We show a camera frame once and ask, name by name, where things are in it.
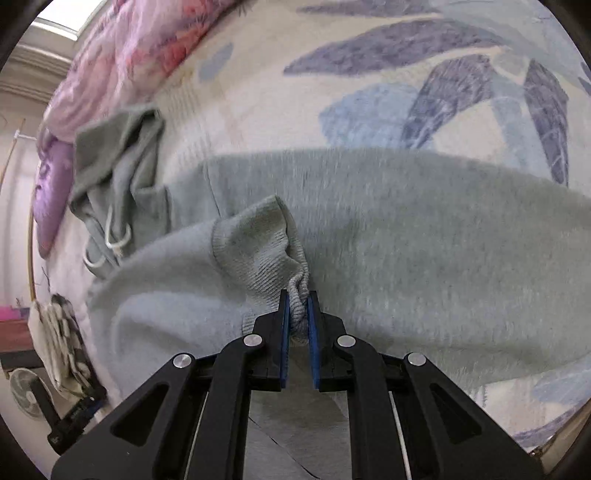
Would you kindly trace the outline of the pink grey towel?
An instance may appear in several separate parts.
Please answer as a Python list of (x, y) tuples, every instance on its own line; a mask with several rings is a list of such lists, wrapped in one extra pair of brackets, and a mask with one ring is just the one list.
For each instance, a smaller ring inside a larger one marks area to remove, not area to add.
[(0, 306), (0, 321), (26, 321), (29, 318), (29, 307)]

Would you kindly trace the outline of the grey zip hoodie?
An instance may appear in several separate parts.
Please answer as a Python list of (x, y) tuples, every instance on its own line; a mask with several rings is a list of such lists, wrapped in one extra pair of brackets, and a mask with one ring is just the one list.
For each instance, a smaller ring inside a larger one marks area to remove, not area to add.
[(122, 395), (173, 354), (215, 353), (290, 295), (377, 349), (421, 351), (464, 388), (532, 376), (590, 395), (590, 201), (514, 169), (428, 151), (217, 156), (158, 184), (164, 122), (123, 111), (75, 142), (90, 234), (87, 308)]

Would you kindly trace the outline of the white standing fan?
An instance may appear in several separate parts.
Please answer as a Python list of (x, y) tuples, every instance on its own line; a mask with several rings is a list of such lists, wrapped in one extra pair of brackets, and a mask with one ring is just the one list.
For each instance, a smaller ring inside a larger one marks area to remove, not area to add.
[(17, 368), (9, 375), (13, 400), (25, 415), (33, 419), (43, 417), (42, 410), (31, 387), (31, 382), (37, 378), (38, 376), (33, 371), (26, 368)]

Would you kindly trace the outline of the purple floral quilt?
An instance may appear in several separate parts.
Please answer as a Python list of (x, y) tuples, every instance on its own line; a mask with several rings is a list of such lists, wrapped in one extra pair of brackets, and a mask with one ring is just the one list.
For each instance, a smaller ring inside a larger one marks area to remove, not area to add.
[(150, 99), (233, 7), (232, 0), (110, 2), (55, 90), (37, 135), (32, 211), (42, 258), (49, 256), (66, 210), (78, 131)]

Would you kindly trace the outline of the checkered cloth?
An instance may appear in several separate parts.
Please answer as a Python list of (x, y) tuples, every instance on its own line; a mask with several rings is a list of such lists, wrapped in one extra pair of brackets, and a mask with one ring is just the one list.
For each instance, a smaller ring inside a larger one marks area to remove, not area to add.
[(71, 303), (58, 294), (48, 303), (34, 301), (27, 326), (34, 350), (57, 393), (70, 401), (94, 397), (101, 384)]

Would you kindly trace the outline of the window with white frame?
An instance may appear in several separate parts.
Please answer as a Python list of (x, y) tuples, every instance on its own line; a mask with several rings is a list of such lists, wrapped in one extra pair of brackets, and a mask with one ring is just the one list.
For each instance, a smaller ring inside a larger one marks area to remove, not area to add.
[(106, 0), (54, 0), (32, 25), (76, 41), (106, 3)]

